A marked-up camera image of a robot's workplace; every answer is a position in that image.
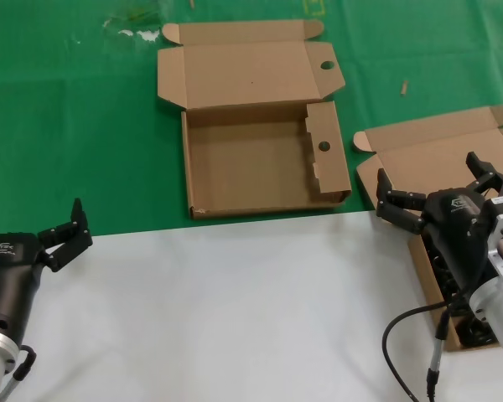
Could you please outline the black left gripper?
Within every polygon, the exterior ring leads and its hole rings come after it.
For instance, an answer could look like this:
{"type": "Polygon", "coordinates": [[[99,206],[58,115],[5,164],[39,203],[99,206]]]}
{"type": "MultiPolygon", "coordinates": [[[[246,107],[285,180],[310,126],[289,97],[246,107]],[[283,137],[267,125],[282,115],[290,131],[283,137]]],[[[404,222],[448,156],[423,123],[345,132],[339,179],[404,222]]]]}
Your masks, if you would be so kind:
{"type": "Polygon", "coordinates": [[[58,272],[93,245],[86,212],[74,200],[70,221],[30,233],[0,234],[0,333],[22,340],[45,266],[58,272]]]}

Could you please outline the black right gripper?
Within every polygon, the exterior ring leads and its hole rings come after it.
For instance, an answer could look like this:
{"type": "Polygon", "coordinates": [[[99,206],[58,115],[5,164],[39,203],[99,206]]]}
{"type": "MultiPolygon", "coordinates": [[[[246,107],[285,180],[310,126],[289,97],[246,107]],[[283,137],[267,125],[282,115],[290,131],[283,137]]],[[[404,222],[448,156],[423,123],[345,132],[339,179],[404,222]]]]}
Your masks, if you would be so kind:
{"type": "Polygon", "coordinates": [[[494,189],[503,196],[503,174],[490,162],[469,152],[466,165],[474,176],[467,188],[430,193],[404,192],[392,187],[384,168],[377,172],[376,215],[410,233],[424,233],[443,258],[459,288],[476,289],[483,283],[487,266],[486,240],[472,228],[485,198],[494,189]],[[422,212],[422,218],[413,213],[422,212]]]}

